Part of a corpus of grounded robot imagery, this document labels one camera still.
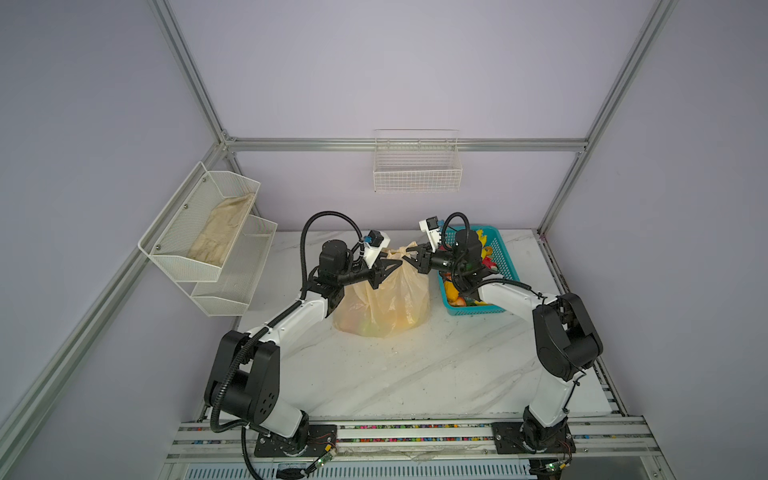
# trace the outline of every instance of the wire basket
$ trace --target wire basket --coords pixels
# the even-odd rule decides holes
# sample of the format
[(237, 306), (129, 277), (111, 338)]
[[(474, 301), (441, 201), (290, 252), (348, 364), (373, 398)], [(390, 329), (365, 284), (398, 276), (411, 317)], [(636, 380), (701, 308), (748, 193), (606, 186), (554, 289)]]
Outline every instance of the wire basket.
[[(197, 181), (184, 205), (174, 215), (165, 231), (144, 251), (174, 282), (216, 282), (234, 249), (231, 244), (221, 266), (187, 257), (192, 244), (203, 231), (211, 211), (222, 201), (232, 197), (253, 194), (246, 211), (253, 208), (259, 182), (229, 171), (208, 171)], [(233, 232), (236, 239), (243, 229), (245, 219)]]
[[(482, 230), (484, 235), (488, 236), (485, 241), (485, 245), (493, 249), (492, 259), (498, 267), (498, 272), (504, 277), (510, 280), (520, 281), (518, 273), (515, 271), (515, 265), (512, 264), (512, 260), (509, 258), (509, 252), (507, 251), (504, 240), (501, 233), (494, 227), (488, 225), (472, 225), (473, 230)], [(456, 232), (448, 228), (445, 231), (445, 242), (448, 245), (452, 245)], [(506, 310), (496, 305), (484, 305), (484, 306), (452, 306), (448, 303), (448, 297), (445, 296), (445, 285), (440, 279), (440, 294), (442, 295), (442, 304), (448, 310), (449, 315), (485, 315), (486, 313), (501, 313)]]
[(462, 181), (457, 130), (377, 130), (373, 190), (457, 192)]
[(190, 297), (209, 316), (243, 315), (250, 305), (272, 246), (277, 223), (249, 215), (219, 281), (195, 285)]

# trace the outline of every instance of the beige cloth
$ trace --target beige cloth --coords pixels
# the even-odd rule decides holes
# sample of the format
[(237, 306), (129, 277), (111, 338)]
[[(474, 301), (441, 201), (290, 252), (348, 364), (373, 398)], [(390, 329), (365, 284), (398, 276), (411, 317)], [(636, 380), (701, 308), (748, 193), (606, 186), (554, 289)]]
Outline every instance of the beige cloth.
[(218, 204), (210, 212), (203, 231), (192, 243), (187, 258), (223, 266), (227, 252), (235, 243), (237, 230), (248, 214), (254, 195), (256, 194), (227, 198)]

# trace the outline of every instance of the white mesh shelf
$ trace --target white mesh shelf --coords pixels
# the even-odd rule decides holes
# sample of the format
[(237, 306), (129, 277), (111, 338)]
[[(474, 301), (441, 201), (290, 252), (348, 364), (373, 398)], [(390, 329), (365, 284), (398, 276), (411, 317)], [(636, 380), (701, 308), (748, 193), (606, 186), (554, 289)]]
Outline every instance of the white mesh shelf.
[(383, 193), (458, 191), (462, 164), (457, 142), (456, 130), (376, 131), (373, 189)]
[(217, 258), (223, 258), (220, 266), (189, 258), (190, 248), (205, 228), (211, 211), (227, 198), (253, 194), (247, 205), (241, 206), (250, 212), (260, 185), (229, 171), (208, 171), (202, 164), (193, 169), (187, 185), (191, 185), (194, 175), (200, 178), (184, 202), (169, 202), (165, 208), (176, 210), (173, 219), (159, 234), (161, 226), (156, 220), (139, 240), (139, 249), (208, 316), (243, 315), (261, 278), (277, 223), (244, 214), (231, 236), (225, 235), (230, 239), (229, 249)]
[(277, 223), (249, 215), (217, 282), (195, 285), (192, 300), (208, 315), (243, 315), (264, 270)]
[[(246, 211), (253, 208), (259, 182), (229, 171), (205, 171), (197, 181), (184, 205), (176, 212), (160, 238), (148, 252), (152, 260), (174, 282), (216, 282), (223, 265), (229, 259), (230, 251), (224, 257), (223, 265), (217, 266), (187, 257), (192, 243), (203, 231), (210, 212), (226, 198), (253, 194)], [(237, 237), (240, 229), (233, 232)]]

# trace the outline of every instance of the translucent plastic bag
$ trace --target translucent plastic bag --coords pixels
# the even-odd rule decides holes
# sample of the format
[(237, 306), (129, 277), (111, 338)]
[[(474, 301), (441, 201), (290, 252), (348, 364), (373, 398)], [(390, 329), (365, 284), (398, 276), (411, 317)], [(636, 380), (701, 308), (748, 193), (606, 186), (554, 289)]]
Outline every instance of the translucent plastic bag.
[[(406, 248), (383, 250), (387, 258), (402, 259)], [(344, 298), (333, 311), (333, 326), (360, 336), (396, 335), (429, 318), (429, 277), (403, 262), (374, 290), (360, 282), (344, 289)]]

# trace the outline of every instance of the white marble table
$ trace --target white marble table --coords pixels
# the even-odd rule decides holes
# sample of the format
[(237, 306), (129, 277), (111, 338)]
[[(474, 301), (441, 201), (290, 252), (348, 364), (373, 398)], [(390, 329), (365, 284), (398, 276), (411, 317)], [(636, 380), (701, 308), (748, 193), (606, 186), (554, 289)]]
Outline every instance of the white marble table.
[[(389, 231), (392, 247), (426, 241), (421, 232)], [(556, 293), (530, 230), (503, 230), (520, 280)], [(278, 232), (243, 316), (245, 331), (293, 302), (301, 285), (298, 232)], [(326, 240), (353, 245), (353, 232), (310, 232), (307, 265), (317, 265)], [(516, 418), (535, 394), (542, 372), (533, 326), (511, 313), (450, 316), (437, 273), (430, 273), (432, 316), (387, 339), (342, 333), (328, 319), (315, 325), (283, 357), (280, 396), (318, 420)], [(570, 416), (611, 413), (594, 370), (581, 381)]]

